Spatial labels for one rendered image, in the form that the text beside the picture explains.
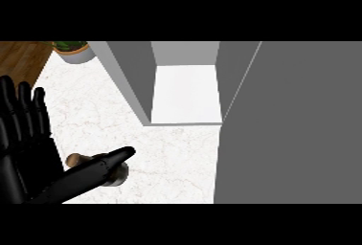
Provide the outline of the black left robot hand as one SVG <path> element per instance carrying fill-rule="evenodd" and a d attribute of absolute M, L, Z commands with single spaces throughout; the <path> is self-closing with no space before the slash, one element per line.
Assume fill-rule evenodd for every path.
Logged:
<path fill-rule="evenodd" d="M 135 155 L 126 146 L 76 167 L 51 136 L 46 91 L 0 77 L 0 204 L 61 204 L 104 186 Z"/>

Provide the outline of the wine bottle with cork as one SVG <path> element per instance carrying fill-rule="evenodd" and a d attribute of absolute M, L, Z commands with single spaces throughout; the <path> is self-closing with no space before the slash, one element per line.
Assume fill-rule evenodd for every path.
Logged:
<path fill-rule="evenodd" d="M 68 167 L 76 167 L 80 164 L 83 164 L 85 162 L 91 161 L 95 158 L 104 157 L 105 153 L 96 154 L 93 156 L 85 156 L 80 153 L 73 153 L 68 155 L 67 160 L 65 160 L 65 164 Z M 126 163 L 122 163 L 116 170 L 113 171 L 113 174 L 108 178 L 107 183 L 104 184 L 104 187 L 117 187 L 120 186 L 129 176 L 129 165 Z"/>

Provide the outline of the grey open cabinet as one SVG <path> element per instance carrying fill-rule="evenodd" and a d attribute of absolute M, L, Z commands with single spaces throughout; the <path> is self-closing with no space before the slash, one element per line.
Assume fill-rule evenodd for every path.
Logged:
<path fill-rule="evenodd" d="M 259 41 L 92 41 L 89 45 L 142 125 L 223 124 Z"/>

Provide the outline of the dark grey cabinet door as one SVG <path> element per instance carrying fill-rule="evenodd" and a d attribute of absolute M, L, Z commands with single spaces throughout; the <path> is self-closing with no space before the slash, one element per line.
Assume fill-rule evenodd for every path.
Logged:
<path fill-rule="evenodd" d="M 221 127 L 218 203 L 362 203 L 362 42 L 266 42 Z"/>

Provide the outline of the potted plant in grey pot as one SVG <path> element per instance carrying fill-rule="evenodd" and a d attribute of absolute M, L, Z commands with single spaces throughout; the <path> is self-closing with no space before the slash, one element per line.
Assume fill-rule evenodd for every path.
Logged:
<path fill-rule="evenodd" d="M 51 45 L 64 61 L 70 64 L 83 64 L 96 57 L 86 41 L 54 41 Z"/>

